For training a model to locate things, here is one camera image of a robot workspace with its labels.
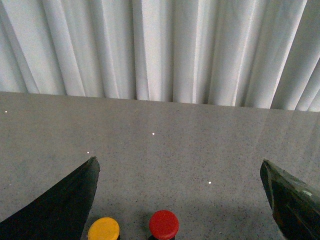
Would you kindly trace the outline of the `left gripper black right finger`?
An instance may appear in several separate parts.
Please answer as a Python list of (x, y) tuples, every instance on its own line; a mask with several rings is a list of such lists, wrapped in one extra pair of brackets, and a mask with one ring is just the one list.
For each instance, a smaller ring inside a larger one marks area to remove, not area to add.
[(267, 159), (261, 164), (260, 178), (283, 238), (318, 240), (320, 191)]

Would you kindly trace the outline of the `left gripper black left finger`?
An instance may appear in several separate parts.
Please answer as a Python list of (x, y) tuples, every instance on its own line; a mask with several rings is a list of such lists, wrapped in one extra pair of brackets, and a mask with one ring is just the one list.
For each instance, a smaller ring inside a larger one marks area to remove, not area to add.
[(79, 240), (95, 198), (96, 157), (0, 223), (2, 240)]

